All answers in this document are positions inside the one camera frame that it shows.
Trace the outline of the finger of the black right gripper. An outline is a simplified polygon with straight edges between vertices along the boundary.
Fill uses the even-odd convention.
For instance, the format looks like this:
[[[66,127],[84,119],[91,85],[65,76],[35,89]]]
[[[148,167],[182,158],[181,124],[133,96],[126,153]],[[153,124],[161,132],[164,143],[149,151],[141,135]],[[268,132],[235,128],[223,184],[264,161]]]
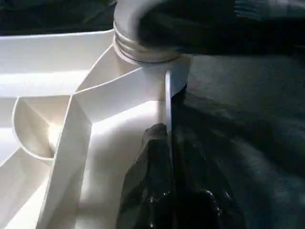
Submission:
[[[142,45],[203,55],[304,52],[302,0],[164,0],[141,12]]]

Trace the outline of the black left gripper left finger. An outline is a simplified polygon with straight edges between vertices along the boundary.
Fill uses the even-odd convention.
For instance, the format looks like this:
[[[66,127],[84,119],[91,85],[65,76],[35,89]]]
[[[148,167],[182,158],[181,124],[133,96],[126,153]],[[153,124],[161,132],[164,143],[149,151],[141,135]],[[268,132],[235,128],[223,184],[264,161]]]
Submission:
[[[166,125],[145,130],[142,146],[121,191],[118,229],[170,229],[173,226],[173,175]]]

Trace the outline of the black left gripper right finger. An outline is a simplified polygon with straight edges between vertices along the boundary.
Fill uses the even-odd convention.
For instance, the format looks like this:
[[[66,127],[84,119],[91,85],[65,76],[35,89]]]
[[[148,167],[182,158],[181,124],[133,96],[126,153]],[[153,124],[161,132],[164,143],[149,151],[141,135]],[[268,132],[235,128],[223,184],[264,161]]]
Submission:
[[[181,229],[244,229],[246,222],[227,179],[210,160],[199,136],[173,130],[173,169]]]

